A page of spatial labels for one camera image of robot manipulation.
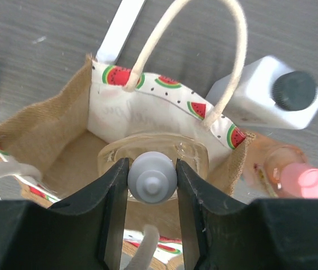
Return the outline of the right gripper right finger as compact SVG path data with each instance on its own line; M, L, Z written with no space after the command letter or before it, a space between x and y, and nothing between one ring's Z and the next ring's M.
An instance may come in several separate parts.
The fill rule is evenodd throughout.
M198 269L211 241L206 215L211 213L216 219L242 209L244 203L203 180L183 160L177 160L176 173L183 263L185 269Z

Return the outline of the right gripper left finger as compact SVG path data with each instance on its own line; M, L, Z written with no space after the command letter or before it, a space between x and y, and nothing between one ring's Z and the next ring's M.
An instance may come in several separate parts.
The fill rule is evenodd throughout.
M53 204L54 261L50 269L119 269L127 209L129 161Z

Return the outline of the clear bottle grey cap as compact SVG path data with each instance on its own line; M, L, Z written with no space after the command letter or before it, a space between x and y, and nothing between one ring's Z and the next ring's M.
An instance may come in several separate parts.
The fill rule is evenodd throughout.
M139 133L108 144L98 153L99 176L121 158L129 159L128 198L147 204L177 197L178 159L187 162L203 179L209 170L206 147L173 133Z

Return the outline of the pink pump soap bottle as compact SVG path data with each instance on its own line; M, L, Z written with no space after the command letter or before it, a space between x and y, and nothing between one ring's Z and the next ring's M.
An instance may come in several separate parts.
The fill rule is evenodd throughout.
M249 145L246 184L270 197L318 199L318 168L295 145L259 133Z

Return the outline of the white bottle dark cap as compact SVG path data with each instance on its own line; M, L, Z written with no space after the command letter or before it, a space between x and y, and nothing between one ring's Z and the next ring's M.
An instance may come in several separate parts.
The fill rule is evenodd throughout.
M224 115L240 126L300 130L318 112L318 84L274 56L244 67Z

